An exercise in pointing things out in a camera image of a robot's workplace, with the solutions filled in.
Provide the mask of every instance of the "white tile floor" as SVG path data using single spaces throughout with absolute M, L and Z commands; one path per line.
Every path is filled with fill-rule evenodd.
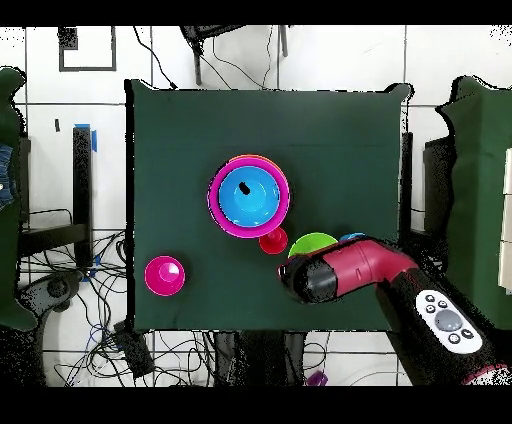
M 179 88 L 196 88 L 192 53 L 178 27 L 137 27 L 142 42 L 152 46 L 166 75 Z M 268 52 L 267 43 L 271 34 Z M 110 29 L 78 28 L 79 47 L 66 51 L 66 66 L 109 66 Z M 116 27 L 117 71 L 59 72 L 57 28 L 0 28 L 0 66 L 15 66 L 27 73 L 27 84 L 15 95 L 17 107 L 28 124 L 32 139 L 30 162 L 31 210 L 67 208 L 72 211 L 71 132 L 74 124 L 88 123 L 97 131 L 98 149 L 93 153 L 93 196 L 95 238 L 125 228 L 125 101 L 123 80 L 140 78 L 157 88 L 168 88 L 157 62 L 141 47 L 131 27 Z M 266 87 L 295 90 L 343 89 L 384 90 L 397 82 L 414 86 L 408 109 L 409 130 L 414 133 L 413 227 L 423 227 L 423 161 L 426 141 L 448 134 L 446 124 L 434 107 L 448 101 L 452 81 L 475 74 L 498 87 L 512 85 L 512 29 L 510 26 L 294 26 L 288 30 L 287 58 L 280 57 L 277 79 L 277 26 L 249 25 L 216 39 L 220 59 L 235 63 L 261 84 L 267 69 Z M 205 59 L 232 87 L 259 89 L 235 67 L 220 62 L 207 40 Z M 204 89 L 226 89 L 219 76 L 201 62 Z M 60 132 L 55 129 L 59 120 Z M 67 223 L 65 213 L 34 215 L 32 227 Z M 66 260 L 54 254 L 52 261 Z M 104 261 L 119 263 L 114 249 Z M 38 278 L 44 268 L 33 260 L 21 284 Z M 96 295 L 82 283 L 80 295 L 88 305 L 91 321 L 99 320 Z M 114 288 L 122 292 L 125 280 Z M 111 293 L 113 322 L 124 318 L 126 294 Z M 74 364 L 82 356 L 90 336 L 85 308 L 78 298 L 62 314 L 52 314 L 44 338 L 45 369 L 50 385 L 62 385 L 55 364 Z M 187 368 L 187 344 L 180 353 L 163 355 L 169 346 L 191 338 L 188 332 L 166 332 L 162 338 L 148 336 L 148 346 L 162 369 Z M 311 333 L 308 342 L 325 346 L 327 333 Z M 327 346 L 325 372 L 329 385 L 408 385 L 407 377 L 383 333 L 332 333 Z M 306 366 L 321 359 L 320 348 L 309 345 Z M 191 367 L 198 365 L 191 355 Z M 117 362 L 126 368 L 124 361 Z M 104 373 L 112 372 L 108 364 Z M 67 375 L 69 368 L 55 368 Z M 316 368 L 307 371 L 307 375 Z M 185 372 L 162 374 L 156 386 L 174 384 Z M 206 382 L 206 368 L 191 373 L 197 384 Z M 131 376 L 123 376 L 133 386 Z M 119 385 L 116 378 L 88 379 L 84 369 L 75 382 L 83 386 Z M 153 386 L 153 376 L 146 377 Z M 141 379 L 137 386 L 144 386 Z

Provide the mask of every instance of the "remote control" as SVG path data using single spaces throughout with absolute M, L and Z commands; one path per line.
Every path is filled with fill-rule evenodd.
M 416 310 L 450 352 L 469 354 L 482 347 L 480 334 L 444 294 L 421 291 L 416 296 Z

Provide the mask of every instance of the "blue bowl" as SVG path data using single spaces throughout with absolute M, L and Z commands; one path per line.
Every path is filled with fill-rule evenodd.
M 240 227 L 253 228 L 270 221 L 279 206 L 279 188 L 267 171 L 241 166 L 219 187 L 219 206 L 226 218 Z

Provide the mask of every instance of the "floor tile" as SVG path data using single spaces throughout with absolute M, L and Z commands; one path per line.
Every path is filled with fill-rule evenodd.
M 105 237 L 104 232 L 99 232 L 99 234 L 94 232 L 94 240 L 103 237 Z M 107 246 L 108 242 L 109 240 L 103 240 L 102 242 L 99 242 L 93 250 L 94 255 L 100 254 L 101 251 Z M 57 261 L 62 261 L 62 258 L 64 257 L 63 255 L 52 252 L 49 252 L 48 255 L 48 259 L 52 264 L 56 263 Z M 117 255 L 115 248 L 112 251 L 112 247 L 110 247 L 105 251 L 103 261 L 105 267 L 113 268 L 116 265 L 120 265 L 119 262 L 114 262 L 116 260 L 114 255 Z M 42 254 L 38 254 L 35 257 L 40 258 L 43 262 L 45 262 Z M 32 264 L 33 262 L 37 261 L 31 261 L 32 271 L 37 269 L 47 270 L 47 267 L 34 265 Z M 114 324 L 123 321 L 126 318 L 126 278 L 116 278 L 116 270 L 109 270 L 108 273 L 110 275 L 108 275 L 107 272 L 101 271 L 101 267 L 97 268 L 99 271 L 95 274 L 96 280 L 93 280 L 92 283 L 81 282 L 78 294 L 82 297 L 85 304 L 87 305 L 87 316 L 89 321 L 91 321 L 91 324 L 95 325 L 100 323 L 100 314 L 101 321 L 103 323 L 105 322 L 104 304 L 100 300 L 98 306 L 98 296 L 96 292 L 99 292 L 107 300 L 111 309 L 109 328 L 112 331 Z M 32 274 L 32 279 L 34 280 L 35 278 L 38 278 L 37 274 Z M 85 306 L 78 296 L 75 296 L 71 299 L 71 306 L 68 308 L 68 310 L 62 313 L 52 312 L 46 323 L 43 339 L 43 349 L 85 350 L 91 334 L 91 327 L 87 322 L 85 314 Z M 99 333 L 97 333 L 95 340 L 99 340 L 98 337 Z M 91 348 L 91 346 L 94 346 L 94 340 L 90 342 L 89 348 Z M 148 346 L 149 349 L 153 348 L 152 339 Z
M 305 367 L 319 363 L 320 360 L 320 354 L 304 354 Z M 306 378 L 316 370 L 324 370 L 328 378 L 327 386 L 396 386 L 395 355 L 329 353 L 325 369 L 323 364 L 309 369 L 305 371 Z
M 206 386 L 208 369 L 205 365 L 206 356 L 197 353 L 155 353 L 155 387 L 180 385 Z M 210 370 L 214 372 L 215 361 L 210 360 Z M 213 386 L 213 376 L 210 376 L 209 386 Z
M 497 87 L 512 85 L 510 25 L 408 25 L 406 80 L 410 104 L 441 105 L 453 80 L 476 75 Z
M 29 105 L 31 211 L 73 212 L 73 127 L 89 124 L 97 134 L 92 152 L 93 227 L 126 226 L 126 143 L 123 106 Z M 59 120 L 56 131 L 55 119 Z M 51 215 L 40 216 L 43 224 Z
M 125 361 L 120 360 L 123 354 L 113 353 L 111 356 L 112 362 L 121 374 L 128 369 L 128 365 Z M 94 359 L 96 369 L 98 373 L 112 376 L 109 378 L 100 377 L 98 374 L 91 374 L 87 368 L 86 363 L 83 360 L 84 355 L 82 353 L 74 352 L 44 352 L 43 361 L 46 373 L 47 385 L 50 387 L 63 387 L 64 380 L 57 374 L 67 379 L 70 384 L 74 387 L 121 387 L 121 382 L 125 387 L 134 387 L 133 374 L 127 373 L 121 375 L 121 382 L 115 376 L 115 370 L 105 358 Z M 77 367 L 73 370 L 69 366 L 76 365 Z M 149 387 L 153 386 L 153 376 L 148 374 L 144 377 L 136 379 L 136 387 Z
M 324 348 L 327 342 L 326 332 L 310 332 L 306 337 L 306 345 L 316 342 Z M 317 345 L 305 347 L 307 352 L 321 352 L 322 349 Z M 332 331 L 327 344 L 328 352 L 371 352 L 386 353 L 394 352 L 386 333 L 364 332 L 364 331 Z
M 125 78 L 151 79 L 151 53 L 142 47 L 132 27 L 116 27 L 117 70 L 59 72 L 57 28 L 27 28 L 29 103 L 124 103 Z M 149 27 L 137 27 L 150 46 Z M 64 52 L 64 65 L 111 63 L 108 27 L 78 27 L 78 51 Z
M 241 68 L 257 84 L 262 84 L 265 73 L 265 87 L 276 87 L 276 46 L 277 25 L 246 25 L 237 30 L 215 38 L 215 54 L 224 61 Z M 239 69 L 217 59 L 213 54 L 213 39 L 206 39 L 203 50 L 204 59 L 220 74 L 233 89 L 258 90 L 259 87 Z M 194 55 L 177 26 L 153 27 L 153 50 L 160 60 L 167 77 L 179 89 L 225 90 L 226 84 L 204 60 L 201 60 L 201 86 L 195 82 Z M 161 74 L 158 63 L 153 59 L 153 85 L 157 88 L 169 88 L 169 82 Z
M 25 71 L 25 30 L 16 27 L 0 27 L 0 68 L 10 66 Z M 25 86 L 14 95 L 14 101 L 25 101 Z
M 448 135 L 448 127 L 442 116 L 430 107 L 410 107 L 409 131 L 413 133 L 412 149 L 412 199 L 411 207 L 425 210 L 425 168 L 423 151 L 425 143 Z
M 403 25 L 297 25 L 280 64 L 284 90 L 382 91 L 403 81 Z

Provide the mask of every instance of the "plastic bowl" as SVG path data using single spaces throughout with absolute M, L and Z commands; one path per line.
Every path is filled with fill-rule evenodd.
M 279 189 L 279 205 L 266 223 L 256 227 L 242 227 L 226 218 L 219 205 L 219 188 L 225 177 L 237 168 L 253 166 L 268 172 Z M 258 238 L 275 230 L 283 222 L 290 205 L 290 189 L 283 172 L 269 159 L 257 155 L 237 156 L 226 162 L 210 181 L 207 194 L 208 209 L 213 220 L 222 230 L 239 238 Z
M 233 224 L 263 225 L 270 221 L 279 206 L 276 180 L 255 166 L 237 168 L 226 175 L 220 185 L 219 206 Z

